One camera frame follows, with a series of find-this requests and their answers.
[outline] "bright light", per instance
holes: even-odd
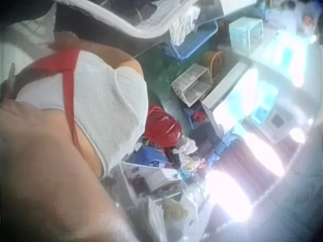
[[[312,125],[313,125],[313,123],[314,123],[314,120],[313,120],[312,118],[310,118],[310,119],[307,121],[307,123],[308,123],[310,126],[312,126]]]
[[[210,198],[236,221],[246,221],[252,212],[249,199],[239,185],[227,174],[211,171],[206,175]]]
[[[305,134],[300,128],[293,128],[289,132],[290,136],[295,140],[297,143],[304,144],[305,143]]]
[[[223,131],[226,134],[236,123],[237,118],[234,117],[229,110],[226,102],[220,103],[220,105],[213,111],[214,119],[218,125],[222,125]]]
[[[243,139],[261,164],[279,177],[284,175],[282,162],[270,145],[266,144],[252,133],[247,133]]]
[[[316,35],[312,35],[310,38],[309,38],[309,43],[310,44],[313,44],[314,42],[317,41],[317,36]]]
[[[245,75],[247,79],[244,84],[244,89],[242,90],[242,96],[244,99],[244,112],[248,116],[251,114],[254,104],[256,102],[256,93],[257,93],[257,83],[258,83],[258,70],[252,68],[248,70]]]

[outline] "white plastic bag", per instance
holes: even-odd
[[[173,149],[173,153],[178,154],[179,152],[182,152],[184,155],[190,155],[197,151],[197,149],[198,148],[194,140],[183,136],[179,144],[175,147],[175,149]]]

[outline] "plastic bag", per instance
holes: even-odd
[[[197,206],[185,195],[180,202],[163,198],[162,204],[168,241],[178,241],[198,218]]]
[[[175,149],[173,149],[174,154],[182,152],[184,155],[189,155],[197,151],[197,146],[194,140],[183,136]]]

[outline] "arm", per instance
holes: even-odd
[[[137,241],[72,143],[37,112],[1,109],[2,225],[31,241]]]

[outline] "merchandise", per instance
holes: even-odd
[[[173,45],[181,45],[186,35],[195,29],[194,21],[200,14],[200,8],[191,6],[183,16],[180,16],[170,28],[171,42]]]

